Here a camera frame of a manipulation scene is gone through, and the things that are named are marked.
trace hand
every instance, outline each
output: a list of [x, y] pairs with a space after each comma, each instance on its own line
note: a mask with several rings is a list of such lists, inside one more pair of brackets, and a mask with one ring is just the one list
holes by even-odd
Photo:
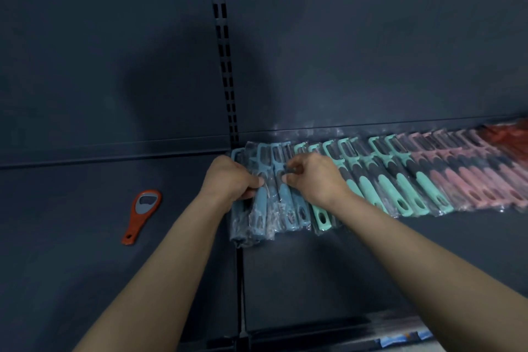
[[287, 166], [294, 169], [295, 174], [283, 175], [282, 181], [297, 188], [315, 206], [331, 211], [336, 201], [352, 194], [329, 157], [318, 153], [301, 153], [295, 155]]
[[200, 194], [217, 199], [227, 213], [235, 200], [254, 197], [262, 185], [264, 179], [249, 174], [243, 165], [218, 156], [205, 174]]

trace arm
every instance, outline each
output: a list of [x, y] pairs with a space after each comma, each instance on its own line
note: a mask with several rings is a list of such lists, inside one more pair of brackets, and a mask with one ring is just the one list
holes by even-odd
[[355, 195], [331, 159], [288, 166], [283, 180], [353, 230], [447, 351], [526, 350], [527, 299]]
[[74, 351], [174, 351], [222, 216], [262, 183], [227, 156], [216, 158], [198, 196]]

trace orange bottle opener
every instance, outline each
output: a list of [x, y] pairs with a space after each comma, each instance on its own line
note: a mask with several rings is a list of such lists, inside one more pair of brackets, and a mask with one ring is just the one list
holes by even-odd
[[148, 218], [156, 211], [162, 201], [162, 194], [155, 189], [139, 193], [132, 202], [130, 223], [121, 243], [133, 245], [139, 235], [139, 230], [145, 225]]

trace forearm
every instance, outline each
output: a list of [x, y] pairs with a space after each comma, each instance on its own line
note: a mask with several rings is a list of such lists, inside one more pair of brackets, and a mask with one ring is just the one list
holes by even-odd
[[173, 351], [222, 215], [219, 202], [199, 195], [75, 351]]
[[332, 210], [378, 258], [445, 346], [524, 349], [524, 297], [352, 193]]

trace gray shelving unit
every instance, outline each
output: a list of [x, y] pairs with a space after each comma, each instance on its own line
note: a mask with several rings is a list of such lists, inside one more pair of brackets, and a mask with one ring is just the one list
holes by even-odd
[[[525, 0], [0, 1], [8, 349], [70, 350], [231, 147], [526, 112]], [[146, 188], [163, 204], [126, 248], [130, 203]], [[526, 217], [404, 222], [528, 295]], [[329, 345], [410, 308], [345, 229], [236, 251], [224, 223], [181, 349]]]

